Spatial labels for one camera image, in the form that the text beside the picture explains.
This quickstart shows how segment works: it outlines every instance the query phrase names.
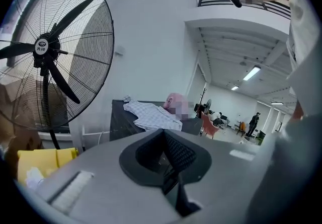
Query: black metal railing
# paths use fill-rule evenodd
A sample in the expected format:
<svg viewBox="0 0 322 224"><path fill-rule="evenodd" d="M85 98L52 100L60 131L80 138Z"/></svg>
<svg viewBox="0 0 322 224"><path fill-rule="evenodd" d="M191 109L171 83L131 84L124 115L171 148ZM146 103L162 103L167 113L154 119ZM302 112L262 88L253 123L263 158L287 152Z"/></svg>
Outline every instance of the black metal railing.
<svg viewBox="0 0 322 224"><path fill-rule="evenodd" d="M216 6L216 5L233 5L233 3L230 0L197 0L198 7L205 7L205 6ZM291 19L291 9L290 7L276 2L262 2L257 4L247 4L242 3L245 7L252 7L252 8L258 8L262 10L266 10L275 14L278 14L280 16L283 16L287 19Z"/></svg>

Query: person in black clothing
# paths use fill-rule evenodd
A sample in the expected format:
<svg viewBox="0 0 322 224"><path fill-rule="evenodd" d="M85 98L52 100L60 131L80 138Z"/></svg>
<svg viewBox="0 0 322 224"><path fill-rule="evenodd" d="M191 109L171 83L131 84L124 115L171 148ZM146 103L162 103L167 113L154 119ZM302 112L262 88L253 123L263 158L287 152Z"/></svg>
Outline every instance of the person in black clothing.
<svg viewBox="0 0 322 224"><path fill-rule="evenodd" d="M257 112L256 115L253 116L250 121L250 129L249 129L248 133L246 134L247 137L250 137L253 134L259 120L260 120L260 113Z"/></svg>

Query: fan logo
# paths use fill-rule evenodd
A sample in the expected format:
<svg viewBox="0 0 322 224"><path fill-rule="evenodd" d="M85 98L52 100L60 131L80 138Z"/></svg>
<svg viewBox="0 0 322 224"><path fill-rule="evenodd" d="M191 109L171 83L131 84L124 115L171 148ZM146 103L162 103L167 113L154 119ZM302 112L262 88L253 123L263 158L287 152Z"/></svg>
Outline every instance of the fan logo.
<svg viewBox="0 0 322 224"><path fill-rule="evenodd" d="M38 55L43 55L48 50L48 41L46 39L40 39L35 44L35 52Z"/></svg>

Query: fan blade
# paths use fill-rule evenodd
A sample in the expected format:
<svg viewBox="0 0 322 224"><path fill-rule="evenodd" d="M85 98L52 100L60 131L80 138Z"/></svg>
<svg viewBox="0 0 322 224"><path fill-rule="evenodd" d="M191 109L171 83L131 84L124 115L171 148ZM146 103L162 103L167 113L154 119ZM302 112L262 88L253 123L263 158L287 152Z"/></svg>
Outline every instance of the fan blade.
<svg viewBox="0 0 322 224"><path fill-rule="evenodd" d="M77 98L75 93L72 91L72 89L69 87L69 85L66 82L66 80L64 79L64 77L59 72L58 68L54 64L50 55L45 56L45 63L51 73L51 76L53 77L53 79L55 80L57 86L61 89L61 91L63 93L65 93L66 96L68 96L72 101L79 104L80 103L79 99Z"/></svg>
<svg viewBox="0 0 322 224"><path fill-rule="evenodd" d="M63 19L60 20L60 22L57 24L55 30L51 34L51 36L59 36L71 23L78 17L83 10L92 3L93 0L85 0L84 2L80 3L78 6L76 6L74 9L68 12L66 16L63 17Z"/></svg>
<svg viewBox="0 0 322 224"><path fill-rule="evenodd" d="M29 43L16 43L0 50L0 59L20 56L35 50L35 45Z"/></svg>

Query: orange chair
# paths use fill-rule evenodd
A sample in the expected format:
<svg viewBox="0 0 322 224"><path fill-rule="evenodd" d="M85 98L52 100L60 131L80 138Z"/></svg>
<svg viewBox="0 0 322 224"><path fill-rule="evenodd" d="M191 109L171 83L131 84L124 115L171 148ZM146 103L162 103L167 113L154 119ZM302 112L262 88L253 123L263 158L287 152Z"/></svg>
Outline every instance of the orange chair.
<svg viewBox="0 0 322 224"><path fill-rule="evenodd" d="M214 126L212 124L211 120L209 119L209 117L206 116L203 112L201 112L201 119L203 120L203 124L202 124L203 131L206 134L212 135L212 139L213 139L213 136L215 135L215 132L217 132L220 128Z"/></svg>

